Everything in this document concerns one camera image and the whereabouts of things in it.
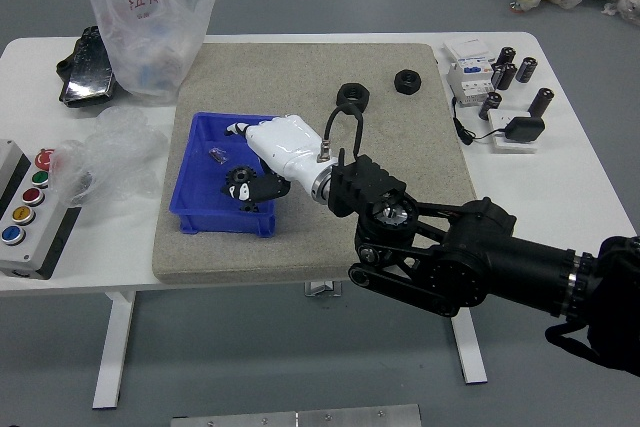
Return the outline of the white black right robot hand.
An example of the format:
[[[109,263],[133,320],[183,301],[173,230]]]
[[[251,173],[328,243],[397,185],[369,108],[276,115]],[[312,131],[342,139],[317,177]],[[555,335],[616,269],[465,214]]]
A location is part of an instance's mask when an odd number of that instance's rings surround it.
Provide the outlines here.
[[[298,115],[274,117],[256,125],[234,123],[226,135],[241,135],[250,149],[276,174],[298,182],[316,202],[329,198],[331,169],[337,163],[330,142]]]

